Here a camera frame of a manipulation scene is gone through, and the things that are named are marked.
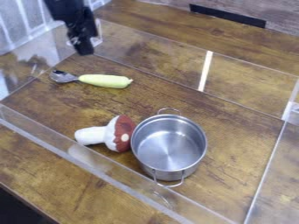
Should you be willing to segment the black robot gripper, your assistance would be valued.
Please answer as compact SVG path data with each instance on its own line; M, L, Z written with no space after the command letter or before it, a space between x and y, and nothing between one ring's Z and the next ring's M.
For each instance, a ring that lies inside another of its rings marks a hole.
M89 7L81 7L79 9L67 7L63 10L63 21L67 25L67 30L72 26L83 25L85 22L91 21L88 24L89 36L95 38L99 35L99 29L96 21L92 20L93 13ZM79 55L91 55L93 53L93 45L89 37L76 37L73 39L73 47Z

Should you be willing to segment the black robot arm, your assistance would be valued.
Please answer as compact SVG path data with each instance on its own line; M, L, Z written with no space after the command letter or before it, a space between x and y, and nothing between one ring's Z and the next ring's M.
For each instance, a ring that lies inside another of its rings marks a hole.
M93 13L83 0L43 0L52 19L63 21L67 36L79 55L91 55L91 39L99 35Z

